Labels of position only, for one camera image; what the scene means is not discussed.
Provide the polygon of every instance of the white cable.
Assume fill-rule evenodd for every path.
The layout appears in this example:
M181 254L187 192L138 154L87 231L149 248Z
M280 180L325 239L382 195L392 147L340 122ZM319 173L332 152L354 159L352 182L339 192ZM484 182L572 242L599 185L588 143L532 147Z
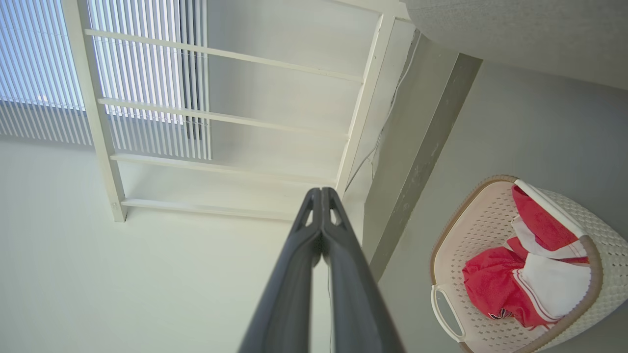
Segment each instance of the white cable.
M410 66L412 66L412 61L414 61L414 54L416 54L416 49L419 47L419 41L420 41L422 36L423 36L423 34L420 33L419 34L419 38L416 40L416 45L414 46L414 50L412 51L412 57L410 57L410 62L408 63L408 67L406 67L406 71L403 73L403 75L401 76L401 80L399 80L399 83L397 84L397 87L394 89L394 93L392 94L391 107L390 107L390 109L388 109L388 115L386 116L386 120L384 121L384 125L386 125L386 121L388 121L388 118L391 116L391 113L393 111L392 109L394 107L394 103L397 101L397 91L399 90L399 86L401 86L401 82L403 82L403 80L406 78L406 76L408 74L408 71L410 71ZM364 164L364 162L366 162L366 160L368 160L369 157L373 154L373 152L375 152L375 150L377 149L377 145L379 144L379 139L382 137L382 133L383 132L384 132L384 128L382 127L382 129L379 131L379 137L377 137L377 141L375 142L375 147L373 147L371 152L369 152L369 154L366 155L366 157L364 157L364 159L360 162L360 165L357 166L357 169L355 170L355 173L353 174L353 176L351 177L351 179L349 179L349 182L347 183L347 187L345 188L345 191L347 191L349 189L349 185L351 185L351 182L353 181L353 179L357 175L357 172L360 171L360 168L362 168L362 165Z

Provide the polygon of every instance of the white cloth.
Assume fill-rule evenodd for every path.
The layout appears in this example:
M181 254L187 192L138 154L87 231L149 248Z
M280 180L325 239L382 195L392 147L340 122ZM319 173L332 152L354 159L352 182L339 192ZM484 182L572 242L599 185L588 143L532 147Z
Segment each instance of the white cloth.
M546 321L555 322L569 313L587 293L591 278L588 266L578 266L529 253L515 280Z
M519 241L521 242L521 246L530 254L550 259L585 258L587 256L587 252L580 241L575 241L555 251L545 249L536 242L536 237L523 222L520 215L511 221L511 225L517 235L517 238L519 238Z

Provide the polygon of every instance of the basket handle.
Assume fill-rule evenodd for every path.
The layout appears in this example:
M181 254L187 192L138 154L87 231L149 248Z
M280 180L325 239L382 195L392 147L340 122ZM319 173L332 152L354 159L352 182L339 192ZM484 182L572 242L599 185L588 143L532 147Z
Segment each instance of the basket handle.
M447 301L447 305L449 305L449 308L451 309L453 313L453 317L456 318L456 322L458 323L458 327L460 327L460 331L462 335L456 334L452 330L452 328L449 326L449 324L446 323L445 318L443 317L443 314L440 312L440 309L438 308L438 303L436 302L436 294L438 292L442 293L443 296L445 297L445 300ZM443 330L445 330L445 332L449 335L449 337L451 337L456 342L464 342L465 336L466 336L465 329L462 327L462 324L460 323L460 319L458 318L458 314L456 314L456 311L453 309L452 303L449 301L449 297L447 296L447 293L445 293L445 291L443 290L442 286L440 285L432 286L431 303L432 303L432 310L434 310L434 315L436 316L438 323L440 323L440 325L443 327Z

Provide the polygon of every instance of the gray floor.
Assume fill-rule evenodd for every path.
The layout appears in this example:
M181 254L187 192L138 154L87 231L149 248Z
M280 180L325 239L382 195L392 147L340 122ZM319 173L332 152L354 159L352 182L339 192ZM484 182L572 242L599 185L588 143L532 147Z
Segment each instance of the gray floor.
M510 174L628 237L628 91L484 63L379 284L408 352L459 352L430 306L429 258L478 182ZM628 305L547 350L626 350Z

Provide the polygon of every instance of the basket rim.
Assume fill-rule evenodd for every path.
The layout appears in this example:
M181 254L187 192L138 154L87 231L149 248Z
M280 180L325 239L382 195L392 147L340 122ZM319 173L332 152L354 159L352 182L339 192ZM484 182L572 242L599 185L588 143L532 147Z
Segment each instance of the basket rim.
M453 213L450 220L447 222L447 225L443 229L440 237L436 241L434 248L432 249L431 258L430 258L430 277L431 284L436 285L436 273L435 273L435 263L436 263L436 255L438 254L438 250L443 245L445 238L453 228L453 225L460 218L460 216L466 211L468 206L475 200L475 198L484 190L486 187L493 183L497 182L509 182L514 184L518 180L517 177L511 175L495 175L485 180L482 180L477 187L467 196L467 198L460 204L456 212ZM580 237L580 242L587 252L587 256L589 259L589 266L591 268L591 280L589 282L589 287L587 289L587 293L584 298L576 305L574 309L572 309L569 314L565 315L560 321L558 321L551 329L549 329L546 333L534 339L532 342L527 345L521 347L520 349L514 351L514 353L532 353L536 350L541 349L546 344L550 343L552 340L557 338L560 334L562 334L566 329L568 329L572 324L574 324L578 319L595 303L595 300L599 296L602 291L602 280L604 277L604 272L602 268L602 259L600 257L600 253L593 242L593 239L587 234ZM474 353L473 350L465 343L459 343L460 348L466 353Z

